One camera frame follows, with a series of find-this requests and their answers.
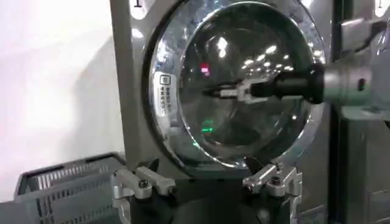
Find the green light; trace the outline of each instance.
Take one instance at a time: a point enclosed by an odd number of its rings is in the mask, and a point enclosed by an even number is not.
[[[214,128],[203,128],[202,132],[212,132]]]
[[[193,142],[193,146],[197,147],[197,148],[200,148],[200,145],[197,143],[197,142]]]

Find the screw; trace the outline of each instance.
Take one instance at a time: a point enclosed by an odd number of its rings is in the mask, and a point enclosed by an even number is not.
[[[147,188],[149,186],[149,182],[147,180],[140,180],[140,182],[138,182],[138,186],[140,188]]]
[[[278,176],[273,176],[271,178],[271,184],[273,185],[280,185],[282,182],[280,181],[280,177]]]

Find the metal frame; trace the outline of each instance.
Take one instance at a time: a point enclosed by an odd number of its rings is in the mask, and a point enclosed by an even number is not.
[[[113,39],[115,46],[116,58],[116,73],[118,77],[118,87],[120,96],[121,114],[131,114],[131,116],[122,115],[122,130],[124,148],[127,150],[139,147],[140,133],[134,132],[133,125],[138,123],[139,117],[137,113],[132,113],[134,110],[134,103],[137,101],[136,96],[131,88],[133,73],[133,47],[132,47],[132,30],[130,24],[130,5],[125,0],[111,0],[111,17],[113,28]],[[132,156],[138,156],[139,151],[132,151]],[[127,166],[129,167],[129,156],[126,155]]]
[[[127,169],[118,170],[111,176],[110,182],[113,192],[113,206],[118,208],[119,217],[123,224],[131,224],[132,197],[147,203],[145,200],[152,198],[153,187],[157,190],[158,195],[164,196],[166,199],[177,190],[175,180],[165,178],[148,167],[138,167],[135,173]],[[277,172],[276,167],[270,164],[254,176],[243,179],[243,187],[248,187],[247,189],[255,198],[258,198],[261,193],[260,188],[264,187],[267,190],[266,193],[273,197],[288,197],[289,216],[287,217],[289,223],[297,223],[297,207],[302,202],[302,173],[299,173],[295,167],[286,167]],[[282,215],[278,219],[284,222],[285,218]]]
[[[354,1],[334,1],[332,59],[342,55],[337,25],[355,16]],[[367,122],[351,122],[331,112],[328,173],[328,222],[367,223]]]

